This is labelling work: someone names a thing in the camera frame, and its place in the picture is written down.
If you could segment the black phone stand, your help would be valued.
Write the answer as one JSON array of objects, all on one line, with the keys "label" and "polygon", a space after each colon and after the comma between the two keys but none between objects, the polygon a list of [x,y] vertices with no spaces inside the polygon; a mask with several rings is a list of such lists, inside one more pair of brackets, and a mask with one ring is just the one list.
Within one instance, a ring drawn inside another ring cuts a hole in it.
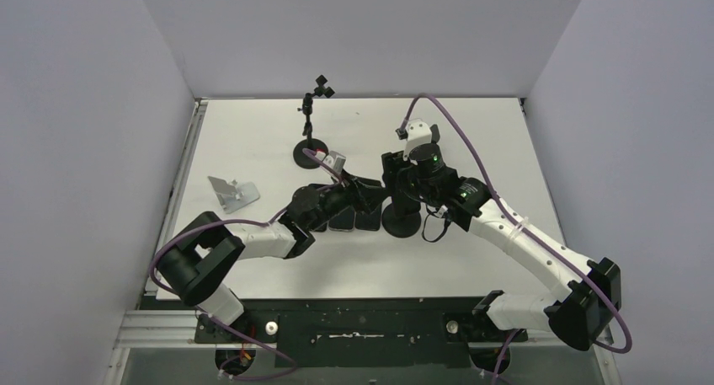
[{"label": "black phone stand", "polygon": [[422,224],[421,212],[402,218],[397,218],[393,212],[391,203],[386,206],[381,214],[381,224],[387,233],[395,238],[409,238],[417,233]]},{"label": "black phone stand", "polygon": [[315,169],[318,167],[318,164],[310,160],[303,152],[304,149],[308,149],[312,152],[328,152],[327,144],[313,136],[313,104],[315,98],[329,99],[334,94],[335,91],[333,88],[328,86],[328,79],[321,74],[316,78],[316,87],[311,92],[304,94],[301,106],[296,109],[297,112],[303,114],[305,117],[302,130],[303,139],[295,145],[292,152],[293,160],[300,168]]}]

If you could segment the brown base phone stand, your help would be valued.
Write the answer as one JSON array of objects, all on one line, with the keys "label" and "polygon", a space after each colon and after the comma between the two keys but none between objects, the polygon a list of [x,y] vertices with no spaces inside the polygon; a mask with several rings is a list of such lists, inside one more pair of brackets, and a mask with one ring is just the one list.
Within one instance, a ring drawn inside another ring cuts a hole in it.
[{"label": "brown base phone stand", "polygon": [[440,141],[440,129],[437,124],[430,126],[431,142],[437,144]]}]

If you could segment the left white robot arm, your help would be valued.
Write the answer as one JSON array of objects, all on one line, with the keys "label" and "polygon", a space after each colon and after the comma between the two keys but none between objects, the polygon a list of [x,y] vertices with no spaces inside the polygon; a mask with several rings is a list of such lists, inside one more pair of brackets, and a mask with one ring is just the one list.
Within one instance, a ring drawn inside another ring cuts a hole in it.
[{"label": "left white robot arm", "polygon": [[347,176],[317,188],[303,186],[268,222],[222,220],[199,214],[157,252],[149,275],[181,302],[216,319],[216,331],[229,342],[249,331],[245,307],[224,280],[240,259],[293,259],[315,241],[313,232],[348,209],[369,214],[389,196],[379,181]]}]

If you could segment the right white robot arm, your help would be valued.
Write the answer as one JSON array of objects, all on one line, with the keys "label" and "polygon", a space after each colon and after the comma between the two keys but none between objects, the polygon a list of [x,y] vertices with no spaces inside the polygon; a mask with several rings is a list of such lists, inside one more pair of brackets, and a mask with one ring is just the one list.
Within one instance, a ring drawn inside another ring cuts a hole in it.
[{"label": "right white robot arm", "polygon": [[484,340],[504,331],[552,332],[575,350],[588,350],[621,309],[621,269],[596,262],[533,226],[496,198],[481,180],[460,176],[445,165],[440,147],[428,143],[381,156],[382,178],[404,217],[421,206],[442,211],[446,220],[486,240],[527,269],[545,288],[539,295],[492,291],[475,307],[473,328]]}]

